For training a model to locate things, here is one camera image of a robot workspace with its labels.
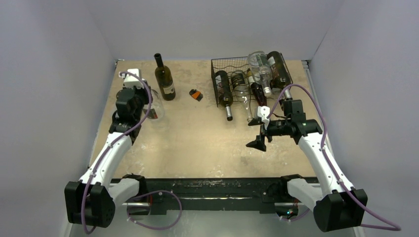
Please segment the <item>clear glass bottle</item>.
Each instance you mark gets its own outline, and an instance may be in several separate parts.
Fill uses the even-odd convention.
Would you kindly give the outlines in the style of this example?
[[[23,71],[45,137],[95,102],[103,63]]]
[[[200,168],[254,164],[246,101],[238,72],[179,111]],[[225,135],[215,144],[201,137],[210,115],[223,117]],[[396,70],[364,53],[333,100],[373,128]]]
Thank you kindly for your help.
[[[162,103],[162,98],[160,96],[160,94],[154,90],[154,89],[150,89],[151,93],[152,93],[152,104],[151,104],[151,110],[147,116],[148,119],[151,120],[159,120],[162,119],[165,115],[165,110],[164,110],[164,106]]]
[[[270,81],[272,80],[271,68],[264,51],[255,51],[248,55],[248,65],[255,83],[260,84],[265,96],[272,95]]]

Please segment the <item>dark green wine bottle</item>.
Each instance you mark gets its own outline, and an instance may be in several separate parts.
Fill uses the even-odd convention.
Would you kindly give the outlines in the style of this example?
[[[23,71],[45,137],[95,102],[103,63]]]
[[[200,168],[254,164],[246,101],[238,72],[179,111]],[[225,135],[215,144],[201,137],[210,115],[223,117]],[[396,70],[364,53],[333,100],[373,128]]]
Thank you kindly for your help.
[[[176,92],[173,84],[173,78],[168,66],[163,63],[160,53],[154,54],[157,64],[155,77],[164,100],[171,101],[175,98]]]

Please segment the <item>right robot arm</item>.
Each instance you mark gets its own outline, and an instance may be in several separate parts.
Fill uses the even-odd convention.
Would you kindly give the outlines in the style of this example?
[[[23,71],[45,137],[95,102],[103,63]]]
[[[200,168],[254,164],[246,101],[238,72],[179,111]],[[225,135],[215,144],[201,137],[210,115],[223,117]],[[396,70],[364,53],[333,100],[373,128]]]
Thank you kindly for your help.
[[[268,118],[270,108],[258,106],[250,126],[259,125],[260,134],[246,146],[266,151],[265,141],[274,136],[290,136],[308,158],[320,186],[315,188],[303,178],[292,178],[277,188],[280,199],[293,197],[313,212],[318,228],[323,232],[352,228],[361,225],[368,196],[356,189],[345,177],[331,152],[322,141],[323,131],[314,119],[307,119],[301,100],[283,102],[284,119]]]

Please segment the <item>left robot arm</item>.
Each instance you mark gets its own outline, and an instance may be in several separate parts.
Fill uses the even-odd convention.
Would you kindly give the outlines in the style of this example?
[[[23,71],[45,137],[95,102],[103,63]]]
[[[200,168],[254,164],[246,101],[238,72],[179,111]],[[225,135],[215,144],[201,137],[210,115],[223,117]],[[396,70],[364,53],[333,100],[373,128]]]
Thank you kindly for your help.
[[[147,197],[147,188],[136,178],[124,178],[113,187],[110,183],[150,112],[151,89],[123,88],[116,99],[116,111],[101,152],[86,173],[78,181],[68,182],[64,189],[67,218],[72,224],[106,228],[125,200],[141,202]]]

